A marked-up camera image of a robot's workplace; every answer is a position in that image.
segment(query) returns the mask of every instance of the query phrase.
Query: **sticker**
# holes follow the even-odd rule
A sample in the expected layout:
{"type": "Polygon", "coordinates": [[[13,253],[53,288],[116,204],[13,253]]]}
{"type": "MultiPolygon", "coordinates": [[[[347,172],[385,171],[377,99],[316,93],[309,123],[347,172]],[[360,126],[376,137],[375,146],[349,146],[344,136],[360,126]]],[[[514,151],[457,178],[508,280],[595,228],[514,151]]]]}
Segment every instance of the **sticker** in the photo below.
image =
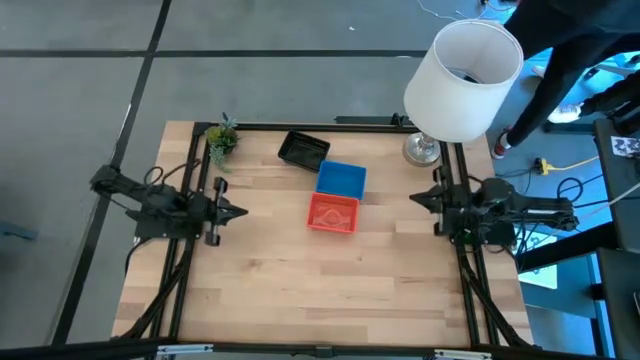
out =
{"type": "Polygon", "coordinates": [[[615,155],[634,157],[640,155],[640,139],[612,136],[611,148],[615,155]]]}

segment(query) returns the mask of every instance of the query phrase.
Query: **black tray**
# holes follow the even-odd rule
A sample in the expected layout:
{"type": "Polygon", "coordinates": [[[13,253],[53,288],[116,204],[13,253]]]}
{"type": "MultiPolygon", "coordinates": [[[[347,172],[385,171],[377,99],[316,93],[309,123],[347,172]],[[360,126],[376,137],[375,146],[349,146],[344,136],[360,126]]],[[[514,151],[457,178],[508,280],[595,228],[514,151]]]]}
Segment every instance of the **black tray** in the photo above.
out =
{"type": "Polygon", "coordinates": [[[329,153],[328,142],[297,131],[289,131],[284,139],[278,157],[284,162],[309,171],[318,172],[320,163],[329,153]]]}

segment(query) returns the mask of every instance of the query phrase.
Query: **person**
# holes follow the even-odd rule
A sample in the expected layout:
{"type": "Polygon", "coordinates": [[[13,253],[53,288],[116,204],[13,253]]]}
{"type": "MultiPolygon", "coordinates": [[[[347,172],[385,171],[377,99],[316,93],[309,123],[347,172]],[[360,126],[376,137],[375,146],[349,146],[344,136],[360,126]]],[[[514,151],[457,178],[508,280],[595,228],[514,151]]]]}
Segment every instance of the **person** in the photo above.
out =
{"type": "Polygon", "coordinates": [[[569,123],[594,112],[606,113],[615,110],[637,97],[640,97],[640,70],[580,104],[558,106],[548,119],[556,124],[569,123]]]}
{"type": "Polygon", "coordinates": [[[523,0],[505,28],[520,43],[525,60],[550,47],[553,51],[533,98],[513,128],[498,136],[493,158],[502,159],[540,126],[586,68],[638,50],[629,49],[638,44],[625,35],[640,33],[639,18],[639,0],[523,0]]]}

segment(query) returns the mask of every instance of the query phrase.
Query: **green plant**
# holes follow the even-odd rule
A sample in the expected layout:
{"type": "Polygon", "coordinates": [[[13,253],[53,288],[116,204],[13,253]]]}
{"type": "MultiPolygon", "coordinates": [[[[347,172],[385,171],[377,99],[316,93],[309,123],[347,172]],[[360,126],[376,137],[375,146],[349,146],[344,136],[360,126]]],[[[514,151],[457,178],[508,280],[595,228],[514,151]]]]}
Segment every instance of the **green plant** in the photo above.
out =
{"type": "Polygon", "coordinates": [[[207,130],[207,142],[209,143],[209,155],[220,170],[229,172],[225,167],[226,156],[238,145],[240,138],[235,130],[238,125],[236,119],[222,113],[223,122],[216,127],[207,130]]]}

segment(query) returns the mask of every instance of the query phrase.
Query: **silver lamp base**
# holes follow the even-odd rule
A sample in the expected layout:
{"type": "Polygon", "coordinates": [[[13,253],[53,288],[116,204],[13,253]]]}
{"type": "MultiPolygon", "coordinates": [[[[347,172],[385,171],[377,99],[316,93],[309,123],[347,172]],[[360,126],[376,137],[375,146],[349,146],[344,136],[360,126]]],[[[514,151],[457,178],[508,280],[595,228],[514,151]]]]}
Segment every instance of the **silver lamp base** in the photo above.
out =
{"type": "Polygon", "coordinates": [[[413,166],[427,167],[440,157],[440,143],[421,132],[411,134],[402,146],[402,155],[413,166]]]}

